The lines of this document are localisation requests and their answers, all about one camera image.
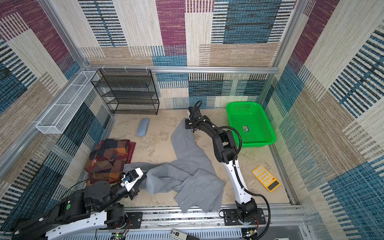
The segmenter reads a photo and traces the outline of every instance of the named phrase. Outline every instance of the black wire mesh shelf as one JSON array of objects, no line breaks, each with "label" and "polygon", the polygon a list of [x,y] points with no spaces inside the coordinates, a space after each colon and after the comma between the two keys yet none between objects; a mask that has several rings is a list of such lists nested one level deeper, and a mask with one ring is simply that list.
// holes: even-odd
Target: black wire mesh shelf
[{"label": "black wire mesh shelf", "polygon": [[99,69],[92,81],[113,114],[156,114],[159,97],[152,73],[145,69]]}]

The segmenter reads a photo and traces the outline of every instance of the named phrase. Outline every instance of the aluminum frame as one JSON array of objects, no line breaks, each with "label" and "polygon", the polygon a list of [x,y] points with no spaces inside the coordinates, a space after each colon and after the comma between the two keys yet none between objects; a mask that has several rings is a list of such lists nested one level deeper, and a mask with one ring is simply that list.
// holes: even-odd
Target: aluminum frame
[{"label": "aluminum frame", "polygon": [[[36,117],[36,119],[33,122],[31,122],[31,124],[27,127],[27,129],[18,137],[18,139],[0,157],[0,180],[6,175],[7,171],[13,166],[15,161],[20,157],[20,155],[24,152],[24,150],[28,147],[28,145],[33,141],[33,139],[40,132],[36,128],[39,121],[51,109],[51,107],[58,101],[58,99],[65,93],[65,91],[76,80],[78,75],[80,75],[83,70],[84,69],[80,69],[77,73],[75,73],[73,75],[71,80],[68,81],[68,83],[56,95],[56,97],[52,98],[52,100],[49,102],[47,107]],[[108,106],[106,106],[106,109],[108,110],[109,114],[112,116],[112,112],[109,110]]]},{"label": "aluminum frame", "polygon": [[[275,61],[273,62],[273,67],[281,67],[280,66],[280,60],[281,58],[286,55],[286,51],[288,50],[288,46],[291,43],[292,35],[295,32],[296,24],[299,21],[301,14],[304,12],[309,0],[298,0],[297,7],[294,9],[294,11],[291,14],[291,18],[288,21],[287,25],[288,29],[286,30],[286,33],[284,35],[284,39],[281,43],[281,47],[276,55]],[[259,101],[258,103],[261,105],[263,104],[265,97],[269,91],[269,88],[273,82],[274,75],[269,75],[267,77],[267,80],[265,81],[265,84],[263,86],[262,92],[260,93]]]},{"label": "aluminum frame", "polygon": [[211,67],[211,66],[152,66],[152,65],[92,65],[84,67],[87,71],[103,68],[148,69],[154,73],[248,73],[276,74],[277,68],[267,67]]},{"label": "aluminum frame", "polygon": [[[258,204],[257,206],[263,209],[267,220],[269,216],[266,205]],[[235,209],[236,205],[221,206],[221,209],[228,208]],[[271,226],[310,225],[305,210],[301,205],[270,204],[270,209]],[[218,215],[219,210],[205,213],[199,207],[191,207],[186,213],[182,213],[180,207],[126,207],[125,211],[143,212],[141,228],[132,229],[132,231],[234,227],[225,226],[224,219]],[[236,227],[244,227],[244,225],[239,224]]]}]

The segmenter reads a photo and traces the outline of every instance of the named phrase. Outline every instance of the plaid shirt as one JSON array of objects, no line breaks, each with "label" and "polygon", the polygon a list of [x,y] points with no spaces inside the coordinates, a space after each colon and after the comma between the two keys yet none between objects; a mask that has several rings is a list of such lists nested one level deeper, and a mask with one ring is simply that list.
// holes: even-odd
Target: plaid shirt
[{"label": "plaid shirt", "polygon": [[113,183],[111,178],[118,180],[124,164],[131,162],[135,144],[129,140],[106,139],[96,145],[84,166],[89,173],[88,184],[98,180]]}]

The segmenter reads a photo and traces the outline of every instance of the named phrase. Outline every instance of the white wire mesh basket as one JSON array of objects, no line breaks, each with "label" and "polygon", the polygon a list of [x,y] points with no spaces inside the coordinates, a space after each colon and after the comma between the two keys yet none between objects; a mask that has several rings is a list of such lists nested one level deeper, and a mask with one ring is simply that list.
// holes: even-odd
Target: white wire mesh basket
[{"label": "white wire mesh basket", "polygon": [[36,128],[44,134],[62,134],[92,90],[91,78],[93,77],[92,81],[99,80],[99,76],[95,73],[96,71],[80,73],[43,116]]}]

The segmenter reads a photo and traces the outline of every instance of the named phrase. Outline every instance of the gray cloth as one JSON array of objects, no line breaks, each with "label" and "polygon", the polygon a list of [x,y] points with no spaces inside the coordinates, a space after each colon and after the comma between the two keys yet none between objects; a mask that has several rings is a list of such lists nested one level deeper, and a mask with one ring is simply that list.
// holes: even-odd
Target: gray cloth
[{"label": "gray cloth", "polygon": [[139,187],[151,194],[171,190],[178,192],[175,200],[182,212],[195,205],[205,212],[219,209],[224,183],[217,178],[204,150],[196,144],[192,129],[185,129],[184,120],[172,134],[171,142],[177,160],[166,164],[125,164],[123,171],[141,168],[147,179]]}]

